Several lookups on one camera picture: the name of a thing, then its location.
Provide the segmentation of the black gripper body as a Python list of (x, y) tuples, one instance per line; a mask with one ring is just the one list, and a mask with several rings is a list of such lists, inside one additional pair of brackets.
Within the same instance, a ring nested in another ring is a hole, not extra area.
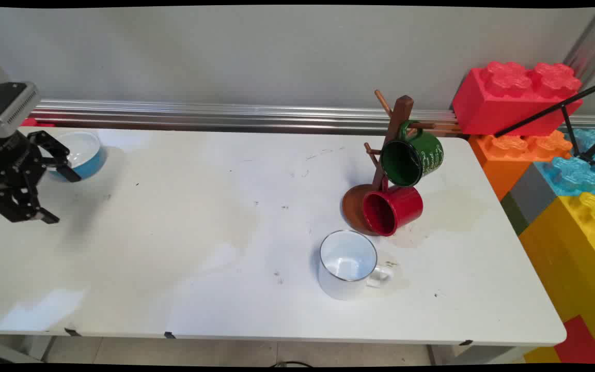
[(36, 188), (42, 177), (42, 155), (39, 144), (46, 140), (46, 132), (37, 130), (28, 135), (16, 131), (9, 137), (0, 137), (0, 191), (9, 189), (15, 196), (28, 193), (24, 199), (37, 199)]

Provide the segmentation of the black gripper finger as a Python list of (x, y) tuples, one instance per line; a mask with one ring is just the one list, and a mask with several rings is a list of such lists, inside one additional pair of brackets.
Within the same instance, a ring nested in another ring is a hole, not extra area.
[(69, 165), (69, 149), (61, 142), (49, 135), (45, 130), (38, 130), (27, 135), (33, 147), (43, 149), (50, 154), (49, 157), (43, 157), (42, 153), (38, 156), (38, 163), (42, 168), (54, 168), (68, 182), (76, 183), (81, 180), (81, 176)]
[(17, 188), (0, 184), (0, 214), (11, 222), (40, 220), (56, 224), (60, 221), (40, 205), (36, 186)]

